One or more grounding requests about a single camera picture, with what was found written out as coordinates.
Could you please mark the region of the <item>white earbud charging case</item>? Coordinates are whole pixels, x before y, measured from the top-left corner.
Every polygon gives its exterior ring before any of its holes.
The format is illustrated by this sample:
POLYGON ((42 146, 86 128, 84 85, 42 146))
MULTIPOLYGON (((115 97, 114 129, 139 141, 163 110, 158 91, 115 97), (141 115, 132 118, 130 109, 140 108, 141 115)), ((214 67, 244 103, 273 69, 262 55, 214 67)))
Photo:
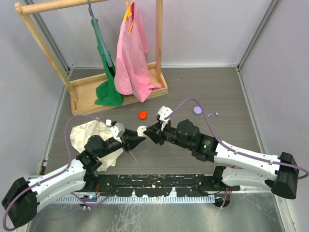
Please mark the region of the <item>white earbud charging case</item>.
POLYGON ((147 127, 146 126, 139 126, 138 128, 137 128, 137 135, 139 136, 139 137, 145 137, 145 134, 144 134, 144 132, 147 130, 147 127))

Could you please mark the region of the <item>orange earbud charging case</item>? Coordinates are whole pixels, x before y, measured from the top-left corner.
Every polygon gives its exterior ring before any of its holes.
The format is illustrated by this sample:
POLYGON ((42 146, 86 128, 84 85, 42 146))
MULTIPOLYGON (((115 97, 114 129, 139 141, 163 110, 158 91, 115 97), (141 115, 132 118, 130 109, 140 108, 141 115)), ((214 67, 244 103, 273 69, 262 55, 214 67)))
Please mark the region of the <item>orange earbud charging case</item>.
POLYGON ((139 118, 140 120, 145 120, 145 119, 147 118, 147 113, 146 113, 145 111, 140 111, 140 112, 138 113, 138 118, 139 118))

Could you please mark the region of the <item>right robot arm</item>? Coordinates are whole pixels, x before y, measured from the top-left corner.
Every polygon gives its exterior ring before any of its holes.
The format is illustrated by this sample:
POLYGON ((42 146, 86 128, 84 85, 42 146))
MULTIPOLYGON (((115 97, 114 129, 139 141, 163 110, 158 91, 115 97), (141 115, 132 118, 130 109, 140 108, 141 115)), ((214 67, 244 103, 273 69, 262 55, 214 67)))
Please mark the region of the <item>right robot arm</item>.
POLYGON ((199 127, 188 119, 175 128, 170 123, 162 126, 158 122, 147 127, 142 134, 156 144, 169 142, 187 149, 197 160, 230 165, 215 169, 211 183, 216 190, 243 185, 267 188, 286 199, 296 198, 299 171, 289 153, 265 155, 218 142, 214 137, 202 134, 199 127))

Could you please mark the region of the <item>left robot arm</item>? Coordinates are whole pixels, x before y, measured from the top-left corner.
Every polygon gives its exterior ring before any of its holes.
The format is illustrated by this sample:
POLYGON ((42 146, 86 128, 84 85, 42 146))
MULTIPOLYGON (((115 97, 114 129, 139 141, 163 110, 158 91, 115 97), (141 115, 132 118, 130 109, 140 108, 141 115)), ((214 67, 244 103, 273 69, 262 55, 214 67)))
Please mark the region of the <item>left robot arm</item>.
POLYGON ((145 139, 131 130, 117 139, 103 140, 93 135, 84 151, 66 166, 32 180, 23 177, 15 180, 1 202, 5 209, 4 229, 10 232, 24 226, 49 203, 64 195, 83 189, 95 190, 98 182, 95 171, 102 165, 100 159, 121 148, 130 151, 145 139))

